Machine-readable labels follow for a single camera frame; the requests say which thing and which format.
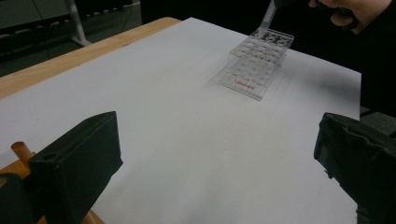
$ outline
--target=person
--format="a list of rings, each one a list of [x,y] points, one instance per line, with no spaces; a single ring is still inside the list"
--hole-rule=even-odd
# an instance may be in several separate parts
[[[321,0],[332,8],[347,8],[359,23],[347,48],[347,63],[361,72],[361,105],[396,117],[396,1]],[[318,7],[317,0],[309,0]],[[337,10],[331,15],[336,26],[346,26],[353,18]]]

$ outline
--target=transparent plastic tray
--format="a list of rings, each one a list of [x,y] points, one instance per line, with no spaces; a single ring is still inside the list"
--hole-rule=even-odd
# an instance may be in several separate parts
[[[224,86],[261,100],[286,57],[294,37],[257,29],[230,52],[220,71]]]

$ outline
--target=sleeve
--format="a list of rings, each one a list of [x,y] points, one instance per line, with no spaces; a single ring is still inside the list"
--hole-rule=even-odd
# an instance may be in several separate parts
[[[362,74],[361,105],[396,117],[396,1],[351,44]]]

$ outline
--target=hand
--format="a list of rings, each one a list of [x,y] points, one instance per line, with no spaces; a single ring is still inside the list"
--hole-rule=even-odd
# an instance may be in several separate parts
[[[358,26],[351,30],[355,35],[366,28],[376,17],[378,17],[390,4],[392,0],[321,0],[320,2],[328,7],[344,7],[352,10],[359,20]],[[317,0],[309,0],[310,7],[317,7]],[[345,26],[353,21],[353,18],[344,16],[340,11],[335,12],[331,17],[332,23],[337,26]]]

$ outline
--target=table edge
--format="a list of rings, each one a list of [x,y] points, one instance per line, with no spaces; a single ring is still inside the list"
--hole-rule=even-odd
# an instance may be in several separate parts
[[[0,99],[22,91],[48,78],[77,67],[115,49],[132,44],[140,39],[160,32],[180,20],[164,17],[118,35],[93,43],[85,48],[76,49],[43,63],[22,69],[21,71],[0,77]]]

